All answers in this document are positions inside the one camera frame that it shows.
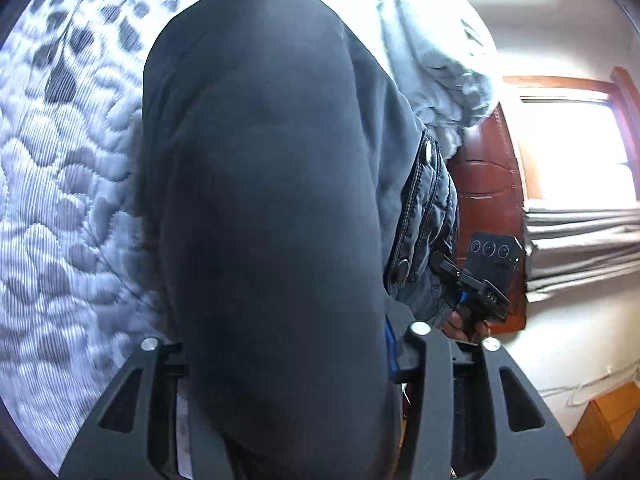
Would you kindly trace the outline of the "right hand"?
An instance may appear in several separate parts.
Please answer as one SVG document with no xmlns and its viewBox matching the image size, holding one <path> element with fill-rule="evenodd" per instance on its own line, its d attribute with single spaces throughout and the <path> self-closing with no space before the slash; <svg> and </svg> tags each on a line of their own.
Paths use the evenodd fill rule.
<svg viewBox="0 0 640 480">
<path fill-rule="evenodd" d="M 469 320 L 454 311 L 451 312 L 446 321 L 442 323 L 442 332 L 450 339 L 478 344 L 484 338 L 490 336 L 490 328 L 484 321 L 477 322 L 471 326 Z"/>
</svg>

